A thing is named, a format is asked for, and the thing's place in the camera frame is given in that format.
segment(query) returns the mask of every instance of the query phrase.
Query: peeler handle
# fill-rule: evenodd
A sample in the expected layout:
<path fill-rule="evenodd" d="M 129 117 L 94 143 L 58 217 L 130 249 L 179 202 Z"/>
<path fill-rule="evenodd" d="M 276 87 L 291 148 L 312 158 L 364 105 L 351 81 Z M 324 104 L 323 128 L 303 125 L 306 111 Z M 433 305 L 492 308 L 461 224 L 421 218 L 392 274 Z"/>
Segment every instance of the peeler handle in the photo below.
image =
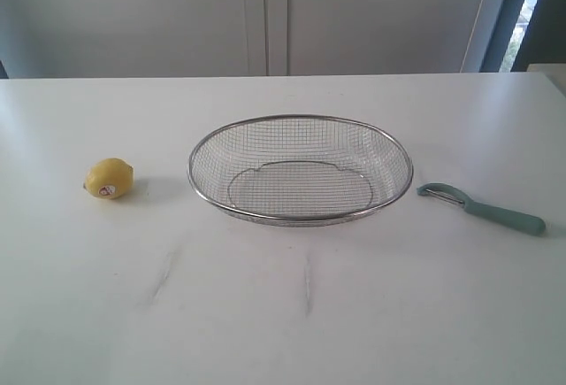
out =
<path fill-rule="evenodd" d="M 489 219 L 490 221 L 514 228 L 528 235 L 542 235 L 547 228 L 545 222 L 534 215 L 506 210 L 505 208 L 499 208 L 493 205 L 481 204 L 473 200 L 466 201 L 463 210 L 476 217 Z"/>

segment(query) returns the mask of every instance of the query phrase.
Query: scuff mark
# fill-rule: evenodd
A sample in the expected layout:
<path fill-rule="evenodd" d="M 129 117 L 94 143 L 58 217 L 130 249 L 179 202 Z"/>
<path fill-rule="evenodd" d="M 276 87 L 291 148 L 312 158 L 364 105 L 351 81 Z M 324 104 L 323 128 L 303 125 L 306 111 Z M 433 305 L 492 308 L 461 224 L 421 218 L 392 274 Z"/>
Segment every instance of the scuff mark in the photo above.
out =
<path fill-rule="evenodd" d="M 307 254 L 304 264 L 304 295 L 305 295 L 305 317 L 309 317 L 312 309 L 310 301 L 310 255 Z"/>
<path fill-rule="evenodd" d="M 173 268 L 177 265 L 181 254 L 182 247 L 178 246 L 175 250 L 167 253 L 164 261 L 164 267 L 159 274 L 158 280 L 149 294 L 148 305 L 152 305 L 157 302 L 161 291 L 164 289 L 167 281 L 171 277 Z"/>

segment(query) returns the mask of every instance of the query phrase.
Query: cabinet door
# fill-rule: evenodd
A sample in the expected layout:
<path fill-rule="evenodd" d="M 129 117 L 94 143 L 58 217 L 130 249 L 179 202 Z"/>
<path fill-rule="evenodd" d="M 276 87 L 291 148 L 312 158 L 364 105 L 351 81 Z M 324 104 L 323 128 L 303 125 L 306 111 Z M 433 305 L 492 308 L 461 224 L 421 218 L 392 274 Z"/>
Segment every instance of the cabinet door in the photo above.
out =
<path fill-rule="evenodd" d="M 501 0 L 288 0 L 280 14 L 267 3 L 269 20 L 288 20 L 270 63 L 311 75 L 479 69 Z M 271 23 L 268 38 L 280 40 Z"/>
<path fill-rule="evenodd" d="M 34 47 L 33 59 L 26 53 L 33 67 L 12 68 L 20 76 L 265 75 L 264 0 L 3 3 L 18 13 L 11 28 L 26 29 L 27 44 L 18 44 Z M 9 57 L 8 74 L 20 60 Z"/>

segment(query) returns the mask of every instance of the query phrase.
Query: vegetable peeler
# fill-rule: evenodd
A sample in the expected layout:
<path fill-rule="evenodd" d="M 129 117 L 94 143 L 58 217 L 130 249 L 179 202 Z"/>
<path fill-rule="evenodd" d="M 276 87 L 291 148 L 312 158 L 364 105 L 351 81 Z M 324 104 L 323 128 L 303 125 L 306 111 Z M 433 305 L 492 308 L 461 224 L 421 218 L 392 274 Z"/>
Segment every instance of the vegetable peeler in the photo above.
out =
<path fill-rule="evenodd" d="M 503 226 L 528 235 L 540 236 L 547 229 L 543 219 L 522 212 L 506 210 L 497 206 L 480 204 L 460 189 L 444 183 L 428 183 L 417 189 L 420 196 L 433 196 L 440 200 L 461 206 L 467 212 L 482 219 L 489 219 Z"/>

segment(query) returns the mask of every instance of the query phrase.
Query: metal mesh basket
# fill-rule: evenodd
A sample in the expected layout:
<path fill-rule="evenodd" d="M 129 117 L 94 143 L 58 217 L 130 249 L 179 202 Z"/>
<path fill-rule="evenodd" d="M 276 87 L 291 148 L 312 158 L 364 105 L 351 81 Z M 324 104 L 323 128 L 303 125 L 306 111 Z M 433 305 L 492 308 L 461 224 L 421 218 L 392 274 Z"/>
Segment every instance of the metal mesh basket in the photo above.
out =
<path fill-rule="evenodd" d="M 188 160 L 196 193 L 226 213 L 277 226 L 361 218 L 399 199 L 413 166 L 373 126 L 317 115 L 237 122 L 207 135 Z"/>

